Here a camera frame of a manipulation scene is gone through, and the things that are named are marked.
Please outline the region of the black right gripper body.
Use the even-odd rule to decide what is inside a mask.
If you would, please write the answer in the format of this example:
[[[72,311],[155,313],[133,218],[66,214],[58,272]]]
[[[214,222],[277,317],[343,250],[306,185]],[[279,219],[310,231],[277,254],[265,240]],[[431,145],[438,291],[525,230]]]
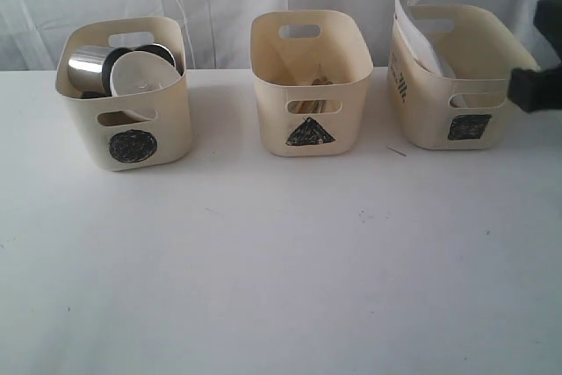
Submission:
[[[561,0],[538,0],[533,25],[546,39],[561,65]]]

